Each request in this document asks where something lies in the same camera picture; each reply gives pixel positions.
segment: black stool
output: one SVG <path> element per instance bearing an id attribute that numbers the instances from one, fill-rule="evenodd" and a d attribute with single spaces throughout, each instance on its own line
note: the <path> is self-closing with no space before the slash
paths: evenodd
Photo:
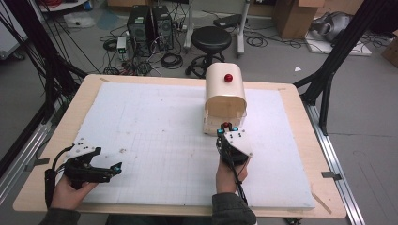
<path id="1" fill-rule="evenodd" d="M 205 26 L 193 31 L 191 41 L 196 48 L 202 50 L 206 55 L 194 58 L 185 70 L 185 74 L 190 75 L 193 72 L 197 77 L 204 79 L 207 68 L 213 63 L 213 58 L 224 62 L 222 51 L 231 45 L 232 38 L 228 32 L 217 26 Z M 201 58 L 203 58 L 202 63 L 198 64 L 197 61 Z M 196 71 L 196 68 L 201 68 L 202 73 Z"/>

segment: red ball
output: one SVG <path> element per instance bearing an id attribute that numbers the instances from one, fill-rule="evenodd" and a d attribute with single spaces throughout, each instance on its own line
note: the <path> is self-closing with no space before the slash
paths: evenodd
<path id="1" fill-rule="evenodd" d="M 226 74 L 226 75 L 224 76 L 224 80 L 225 80 L 227 83 L 231 82 L 233 79 L 234 79 L 234 77 L 233 77 L 231 74 Z"/>

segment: wooden table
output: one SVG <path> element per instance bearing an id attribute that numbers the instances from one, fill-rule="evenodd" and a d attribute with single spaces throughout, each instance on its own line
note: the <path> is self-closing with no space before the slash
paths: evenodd
<path id="1" fill-rule="evenodd" d="M 152 83 L 163 85 L 205 86 L 205 80 L 196 79 L 89 75 L 84 79 L 82 86 L 69 105 L 54 135 L 43 151 L 41 155 L 42 158 L 50 158 L 52 162 L 60 150 L 69 147 L 73 143 L 80 125 L 84 121 L 103 83 Z M 322 177 L 321 172 L 328 172 L 329 167 L 314 134 L 307 113 L 301 103 L 296 87 L 287 83 L 267 82 L 245 82 L 244 87 L 277 90 L 280 92 L 315 201 L 315 209 L 308 211 L 253 208 L 254 213 L 258 217 L 344 218 L 346 211 L 333 179 Z M 14 202 L 13 207 L 15 210 L 39 212 L 47 210 L 44 201 L 44 171 L 49 167 L 50 165 L 39 165 L 34 168 Z M 208 206 L 84 203 L 78 210 L 90 213 L 211 215 L 211 207 Z"/>

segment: black chair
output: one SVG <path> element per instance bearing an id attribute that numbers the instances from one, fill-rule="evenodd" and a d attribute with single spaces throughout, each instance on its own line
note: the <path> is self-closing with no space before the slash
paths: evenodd
<path id="1" fill-rule="evenodd" d="M 198 78 L 204 79 L 207 68 L 213 63 L 213 58 L 222 63 L 224 62 L 222 51 L 231 45 L 232 38 L 228 32 L 217 26 L 205 26 L 193 31 L 191 42 L 206 55 L 194 58 L 185 70 L 185 74 L 190 75 L 193 72 Z"/>

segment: gray sleeve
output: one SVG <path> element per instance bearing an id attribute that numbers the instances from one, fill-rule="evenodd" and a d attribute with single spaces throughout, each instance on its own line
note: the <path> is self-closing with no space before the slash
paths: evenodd
<path id="1" fill-rule="evenodd" d="M 234 193 L 213 195 L 213 225 L 253 225 L 254 212 Z"/>
<path id="2" fill-rule="evenodd" d="M 39 225 L 77 225 L 80 213 L 73 210 L 50 208 Z"/>

